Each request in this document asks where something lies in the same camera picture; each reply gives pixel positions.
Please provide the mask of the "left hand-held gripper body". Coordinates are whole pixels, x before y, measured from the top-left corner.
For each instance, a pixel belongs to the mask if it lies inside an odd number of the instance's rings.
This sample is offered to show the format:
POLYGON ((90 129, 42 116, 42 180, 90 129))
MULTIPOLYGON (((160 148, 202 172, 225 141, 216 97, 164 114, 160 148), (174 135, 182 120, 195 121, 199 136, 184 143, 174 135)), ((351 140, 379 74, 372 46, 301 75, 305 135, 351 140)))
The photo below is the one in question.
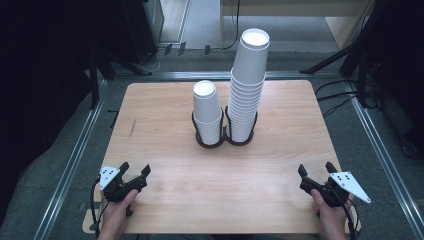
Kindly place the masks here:
POLYGON ((119 168, 110 166, 104 166, 100 170, 99 189, 110 202, 120 202, 131 190, 136 189, 140 192, 147 186, 147 179, 143 181, 141 174, 129 182, 124 182, 123 176, 120 176, 119 172, 119 168))

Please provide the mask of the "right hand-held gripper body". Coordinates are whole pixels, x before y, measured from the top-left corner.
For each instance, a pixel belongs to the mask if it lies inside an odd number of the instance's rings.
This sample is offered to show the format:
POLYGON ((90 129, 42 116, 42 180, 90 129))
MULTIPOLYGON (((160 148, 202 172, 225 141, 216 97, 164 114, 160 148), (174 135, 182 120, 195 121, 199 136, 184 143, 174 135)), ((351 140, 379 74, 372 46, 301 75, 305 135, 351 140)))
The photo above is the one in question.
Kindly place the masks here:
POLYGON ((351 172, 330 173, 324 185, 312 180, 306 173, 300 173, 300 177, 300 188, 308 194, 313 189, 318 190, 329 207, 343 206, 350 194, 366 203, 371 202, 371 198, 351 172))

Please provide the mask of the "black wire double cup holder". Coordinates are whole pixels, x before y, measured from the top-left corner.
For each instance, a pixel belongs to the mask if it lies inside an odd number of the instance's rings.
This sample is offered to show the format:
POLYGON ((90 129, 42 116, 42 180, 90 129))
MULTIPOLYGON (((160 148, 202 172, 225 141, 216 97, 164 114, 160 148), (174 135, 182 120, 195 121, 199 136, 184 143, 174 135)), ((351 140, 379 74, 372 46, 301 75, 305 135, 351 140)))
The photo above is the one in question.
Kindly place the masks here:
POLYGON ((222 117, 221 117, 221 120, 220 120, 221 133, 219 135, 219 140, 214 144, 205 144, 202 141, 197 123, 195 121, 195 116, 194 116, 194 114, 191 114, 191 120, 192 120, 193 126, 195 128, 195 139, 196 139, 197 143, 201 147, 206 148, 206 149, 217 148, 217 147, 221 146, 224 142, 228 142, 229 144, 231 144, 233 146, 245 146, 245 145, 249 144, 251 142, 251 140, 253 139, 253 136, 254 136, 254 128, 255 128, 255 125, 256 125, 256 122, 257 122, 258 113, 255 113, 254 123, 253 123, 251 131, 249 133, 249 136, 243 142, 237 142, 234 139, 232 139, 232 133, 231 133, 232 122, 231 122, 231 119, 229 118, 229 115, 228 115, 228 107, 225 107, 225 109, 221 110, 221 113, 222 113, 222 117))

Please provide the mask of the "tall stack of white cups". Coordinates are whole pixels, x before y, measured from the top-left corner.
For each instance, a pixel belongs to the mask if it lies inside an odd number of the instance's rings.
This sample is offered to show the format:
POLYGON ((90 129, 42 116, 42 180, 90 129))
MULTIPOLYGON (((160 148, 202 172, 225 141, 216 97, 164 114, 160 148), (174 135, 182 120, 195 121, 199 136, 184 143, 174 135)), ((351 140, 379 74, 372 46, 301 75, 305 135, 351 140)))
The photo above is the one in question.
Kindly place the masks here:
POLYGON ((251 139, 265 82, 269 45, 268 33, 258 28, 245 30, 240 38, 231 69, 226 110, 227 134, 237 145, 251 139))

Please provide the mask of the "person's right hand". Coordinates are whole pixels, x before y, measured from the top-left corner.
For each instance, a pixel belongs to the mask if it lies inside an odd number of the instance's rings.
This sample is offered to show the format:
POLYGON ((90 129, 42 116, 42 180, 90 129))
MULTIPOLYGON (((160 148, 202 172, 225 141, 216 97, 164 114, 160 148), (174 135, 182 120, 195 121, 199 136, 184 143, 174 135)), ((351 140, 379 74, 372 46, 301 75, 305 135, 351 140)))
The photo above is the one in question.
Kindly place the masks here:
POLYGON ((313 189, 311 196, 313 199, 312 208, 319 215, 318 228, 322 238, 324 240, 347 240, 345 233, 347 215, 345 210, 351 208, 354 196, 349 196, 350 201, 345 204, 345 207, 334 208, 327 205, 318 190, 313 189))

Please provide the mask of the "person's left hand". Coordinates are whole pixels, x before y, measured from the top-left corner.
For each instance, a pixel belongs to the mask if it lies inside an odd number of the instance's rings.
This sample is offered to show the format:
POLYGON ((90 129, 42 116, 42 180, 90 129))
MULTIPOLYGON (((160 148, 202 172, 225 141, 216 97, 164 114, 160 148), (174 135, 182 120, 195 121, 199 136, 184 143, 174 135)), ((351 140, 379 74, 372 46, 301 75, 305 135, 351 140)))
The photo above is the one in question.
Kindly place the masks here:
POLYGON ((131 190, 121 202, 106 207, 98 240, 120 240, 128 225, 127 210, 135 209, 137 195, 137 190, 131 190))

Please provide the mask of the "grey tape strip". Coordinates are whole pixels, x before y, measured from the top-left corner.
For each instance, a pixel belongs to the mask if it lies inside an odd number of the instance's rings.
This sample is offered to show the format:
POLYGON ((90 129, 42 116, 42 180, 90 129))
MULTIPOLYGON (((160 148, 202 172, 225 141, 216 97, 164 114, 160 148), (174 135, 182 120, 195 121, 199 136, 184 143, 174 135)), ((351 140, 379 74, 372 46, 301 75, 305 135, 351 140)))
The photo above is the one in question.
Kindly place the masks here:
MULTIPOLYGON (((100 202, 95 202, 94 203, 94 208, 98 209, 100 207, 100 202)), ((79 211, 87 211, 91 209, 91 202, 90 201, 86 201, 86 202, 81 202, 78 205, 78 210, 79 211)))

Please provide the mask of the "short stack of white cups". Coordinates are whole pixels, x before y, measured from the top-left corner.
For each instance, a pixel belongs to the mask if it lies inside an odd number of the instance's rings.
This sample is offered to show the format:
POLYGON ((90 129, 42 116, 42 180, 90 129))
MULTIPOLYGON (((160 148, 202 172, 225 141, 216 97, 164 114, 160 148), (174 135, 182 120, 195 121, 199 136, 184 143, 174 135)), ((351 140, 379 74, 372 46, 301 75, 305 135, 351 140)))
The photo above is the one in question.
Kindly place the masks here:
POLYGON ((216 86, 202 80, 193 86, 193 120, 205 145, 217 144, 221 139, 222 109, 219 105, 216 86))

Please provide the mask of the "black angled stand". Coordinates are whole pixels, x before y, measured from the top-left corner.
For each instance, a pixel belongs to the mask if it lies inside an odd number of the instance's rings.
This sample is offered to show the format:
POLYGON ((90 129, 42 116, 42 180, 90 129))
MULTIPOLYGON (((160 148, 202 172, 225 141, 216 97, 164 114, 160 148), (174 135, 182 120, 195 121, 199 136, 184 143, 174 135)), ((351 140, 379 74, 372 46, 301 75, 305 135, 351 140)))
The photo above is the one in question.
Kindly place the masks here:
POLYGON ((140 65, 132 64, 124 59, 112 54, 109 51, 99 48, 91 48, 89 54, 89 79, 91 83, 91 109, 94 109, 100 102, 100 90, 98 84, 97 70, 105 71, 108 79, 114 79, 115 72, 110 62, 116 62, 136 75, 148 76, 152 70, 143 70, 140 65))

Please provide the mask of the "black tripod stand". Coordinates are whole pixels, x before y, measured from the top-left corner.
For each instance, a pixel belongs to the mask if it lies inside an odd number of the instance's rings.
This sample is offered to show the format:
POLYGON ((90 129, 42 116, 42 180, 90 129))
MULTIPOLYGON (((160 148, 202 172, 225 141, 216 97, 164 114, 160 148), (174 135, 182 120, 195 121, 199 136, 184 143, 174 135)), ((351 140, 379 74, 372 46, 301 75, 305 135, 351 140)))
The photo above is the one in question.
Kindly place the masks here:
POLYGON ((384 12, 385 0, 375 0, 374 7, 368 18, 361 19, 360 31, 357 37, 344 49, 324 59, 318 64, 304 70, 300 74, 314 74, 328 65, 345 58, 339 69, 339 75, 343 78, 351 77, 356 69, 359 69, 357 77, 356 98, 363 108, 367 107, 365 100, 365 86, 367 80, 367 70, 369 66, 368 55, 370 43, 374 37, 373 32, 378 25, 381 14, 384 12))

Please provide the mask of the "black cabinet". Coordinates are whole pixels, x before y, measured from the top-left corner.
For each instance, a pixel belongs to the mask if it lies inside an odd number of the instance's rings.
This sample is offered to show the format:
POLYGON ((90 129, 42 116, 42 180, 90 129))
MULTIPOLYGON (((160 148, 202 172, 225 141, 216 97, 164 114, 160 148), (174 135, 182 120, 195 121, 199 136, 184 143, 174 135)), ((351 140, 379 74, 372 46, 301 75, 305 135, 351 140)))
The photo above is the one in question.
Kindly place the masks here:
POLYGON ((160 0, 121 0, 137 61, 157 52, 164 24, 160 0))

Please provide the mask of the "light wooden furniture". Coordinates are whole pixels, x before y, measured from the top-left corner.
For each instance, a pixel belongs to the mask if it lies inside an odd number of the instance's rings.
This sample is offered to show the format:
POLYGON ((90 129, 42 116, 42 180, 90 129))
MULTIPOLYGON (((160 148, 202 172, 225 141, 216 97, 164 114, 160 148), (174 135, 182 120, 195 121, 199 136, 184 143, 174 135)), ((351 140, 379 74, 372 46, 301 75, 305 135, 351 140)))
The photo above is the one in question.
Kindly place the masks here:
POLYGON ((224 40, 225 16, 324 17, 339 49, 357 36, 361 21, 376 0, 219 0, 220 42, 224 40))

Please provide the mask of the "aluminium floor rail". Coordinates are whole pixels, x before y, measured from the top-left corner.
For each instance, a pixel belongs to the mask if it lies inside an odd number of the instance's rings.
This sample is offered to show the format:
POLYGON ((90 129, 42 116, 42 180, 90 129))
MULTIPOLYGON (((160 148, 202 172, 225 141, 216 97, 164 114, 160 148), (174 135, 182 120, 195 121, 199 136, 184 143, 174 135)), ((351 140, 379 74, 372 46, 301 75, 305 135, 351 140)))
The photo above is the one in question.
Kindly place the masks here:
POLYGON ((96 103, 89 111, 78 139, 68 158, 68 162, 64 168, 61 178, 39 223, 33 240, 48 240, 85 152, 85 148, 97 122, 103 103, 103 98, 100 98, 99 102, 96 103))
POLYGON ((360 240, 424 240, 424 159, 411 158, 386 114, 351 100, 372 157, 357 170, 372 199, 358 207, 360 240))

